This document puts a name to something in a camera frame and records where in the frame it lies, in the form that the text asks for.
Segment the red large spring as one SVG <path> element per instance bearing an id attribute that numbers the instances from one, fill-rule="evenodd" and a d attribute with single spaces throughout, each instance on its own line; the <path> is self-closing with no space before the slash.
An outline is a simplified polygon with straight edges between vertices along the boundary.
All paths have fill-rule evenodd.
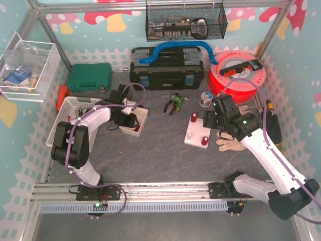
<path id="1" fill-rule="evenodd" d="M 191 122 L 192 122 L 192 123 L 195 123 L 196 120 L 197 120 L 197 118 L 198 118 L 197 113 L 193 113 L 192 116 L 191 116 Z"/>

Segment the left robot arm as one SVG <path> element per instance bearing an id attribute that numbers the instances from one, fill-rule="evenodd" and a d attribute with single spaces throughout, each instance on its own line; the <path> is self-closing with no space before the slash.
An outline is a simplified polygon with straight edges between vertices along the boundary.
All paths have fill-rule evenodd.
<path id="1" fill-rule="evenodd" d="M 108 188 L 102 176 L 89 161 L 89 137 L 102 124 L 112 122 L 119 127 L 135 128 L 138 118 L 131 111 L 137 103 L 128 100 L 129 85 L 119 85 L 109 98 L 100 100 L 84 114 L 69 122 L 61 121 L 56 126 L 51 158 L 68 168 L 80 179 L 78 194 L 82 198 L 105 200 Z"/>

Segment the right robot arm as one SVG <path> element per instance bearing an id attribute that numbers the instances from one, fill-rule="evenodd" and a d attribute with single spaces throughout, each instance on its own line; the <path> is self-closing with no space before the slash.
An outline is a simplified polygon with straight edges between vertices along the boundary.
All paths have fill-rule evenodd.
<path id="1" fill-rule="evenodd" d="M 282 220 L 288 220 L 315 199 L 319 184 L 306 179 L 286 159 L 264 130 L 261 120 L 248 112 L 241 114 L 232 96 L 222 94 L 213 99 L 214 111 L 204 113 L 203 126 L 226 132 L 241 142 L 259 161 L 272 183 L 253 179 L 236 171 L 215 188 L 209 184 L 210 197 L 219 194 L 231 198 L 248 195 L 269 205 Z"/>

